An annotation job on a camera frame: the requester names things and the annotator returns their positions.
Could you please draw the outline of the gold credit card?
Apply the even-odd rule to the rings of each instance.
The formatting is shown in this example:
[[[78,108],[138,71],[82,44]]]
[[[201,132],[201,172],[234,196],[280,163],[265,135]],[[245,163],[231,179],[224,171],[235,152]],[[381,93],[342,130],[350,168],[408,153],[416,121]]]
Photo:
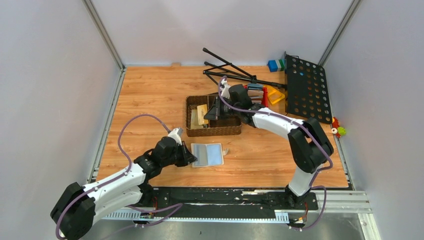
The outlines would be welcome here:
[[[209,120],[205,118],[208,113],[208,105],[202,104],[196,107],[197,110],[197,120],[199,125],[208,125]]]

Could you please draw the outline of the brown wicker divided basket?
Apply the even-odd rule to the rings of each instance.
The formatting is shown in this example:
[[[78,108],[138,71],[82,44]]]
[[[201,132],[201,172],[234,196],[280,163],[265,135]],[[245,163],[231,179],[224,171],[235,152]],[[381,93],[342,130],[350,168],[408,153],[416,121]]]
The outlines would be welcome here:
[[[192,128],[192,110],[197,110],[197,106],[205,105],[210,108],[217,97],[212,95],[190,95],[185,100],[186,119],[185,127],[188,137],[211,137],[211,136],[230,136],[239,135],[242,132],[242,122],[236,116],[229,118],[212,120],[207,127]]]

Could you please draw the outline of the gold credit cards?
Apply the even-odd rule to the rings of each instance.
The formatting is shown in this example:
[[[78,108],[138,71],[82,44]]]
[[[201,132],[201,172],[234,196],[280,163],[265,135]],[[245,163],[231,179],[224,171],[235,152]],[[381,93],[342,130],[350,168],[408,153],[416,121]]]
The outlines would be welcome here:
[[[199,129],[206,129],[208,127],[207,124],[200,124],[198,119],[198,112],[196,109],[191,110],[191,117],[190,117],[190,129],[191,130],[199,130]]]

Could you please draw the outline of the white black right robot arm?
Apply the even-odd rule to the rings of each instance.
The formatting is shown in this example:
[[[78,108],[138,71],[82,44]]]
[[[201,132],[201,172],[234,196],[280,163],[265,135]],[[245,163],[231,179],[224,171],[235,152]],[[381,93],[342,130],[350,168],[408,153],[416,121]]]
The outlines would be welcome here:
[[[276,113],[260,103],[254,103],[248,90],[241,84],[219,84],[218,95],[203,119],[217,121],[237,117],[253,128],[267,130],[288,140],[296,165],[295,173],[287,188],[286,204],[298,209],[306,201],[307,194],[324,164],[332,164],[333,145],[315,118],[302,120]]]

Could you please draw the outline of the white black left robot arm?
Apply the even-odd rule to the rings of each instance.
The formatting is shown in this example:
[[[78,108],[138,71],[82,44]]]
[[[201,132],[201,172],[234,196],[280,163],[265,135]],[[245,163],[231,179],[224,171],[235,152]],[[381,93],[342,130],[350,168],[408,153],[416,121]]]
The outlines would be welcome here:
[[[116,210],[137,203],[149,206],[153,201],[149,180],[167,166],[185,167],[195,161],[184,141],[166,136],[129,166],[100,181],[71,183],[50,213],[57,238],[79,240],[96,222]]]

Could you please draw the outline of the white card holder wallet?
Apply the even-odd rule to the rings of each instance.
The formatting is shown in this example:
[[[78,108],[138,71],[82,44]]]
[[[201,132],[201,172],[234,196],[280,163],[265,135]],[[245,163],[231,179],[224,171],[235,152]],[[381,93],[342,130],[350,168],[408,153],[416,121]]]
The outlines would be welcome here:
[[[191,165],[193,168],[215,167],[224,164],[224,156],[229,152],[221,143],[192,143],[191,152],[197,158]]]

